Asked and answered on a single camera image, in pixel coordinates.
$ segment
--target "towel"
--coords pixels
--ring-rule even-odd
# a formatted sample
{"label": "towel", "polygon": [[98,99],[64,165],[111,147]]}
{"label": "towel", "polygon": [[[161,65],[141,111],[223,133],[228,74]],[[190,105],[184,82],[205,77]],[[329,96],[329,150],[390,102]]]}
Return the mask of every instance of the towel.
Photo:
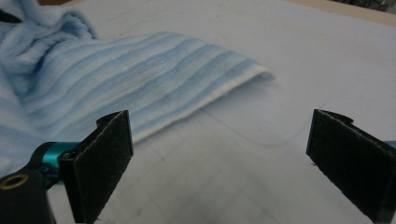
{"label": "towel", "polygon": [[100,40],[72,7],[3,0],[0,21],[0,176],[48,141],[81,141],[102,116],[129,110],[135,142],[233,88],[270,73],[194,37],[161,32]]}

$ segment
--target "white table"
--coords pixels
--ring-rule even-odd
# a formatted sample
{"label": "white table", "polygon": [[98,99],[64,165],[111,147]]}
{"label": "white table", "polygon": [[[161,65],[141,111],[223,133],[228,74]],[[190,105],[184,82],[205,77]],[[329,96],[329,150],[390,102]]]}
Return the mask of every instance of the white table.
{"label": "white table", "polygon": [[[312,113],[396,139],[396,28],[276,0],[85,0],[101,38],[172,31],[270,69],[134,146],[97,223],[371,223],[305,155]],[[62,186],[58,223],[73,223]]]}

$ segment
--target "teal object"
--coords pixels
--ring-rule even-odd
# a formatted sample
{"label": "teal object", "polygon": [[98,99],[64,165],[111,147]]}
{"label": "teal object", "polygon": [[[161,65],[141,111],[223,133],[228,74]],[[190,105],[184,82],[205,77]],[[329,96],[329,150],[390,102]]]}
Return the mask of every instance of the teal object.
{"label": "teal object", "polygon": [[396,148],[396,141],[387,141],[385,142],[386,144],[388,144],[389,146]]}
{"label": "teal object", "polygon": [[47,149],[43,157],[43,163],[50,163],[55,169],[59,170],[58,157],[76,147],[78,142],[57,142]]}

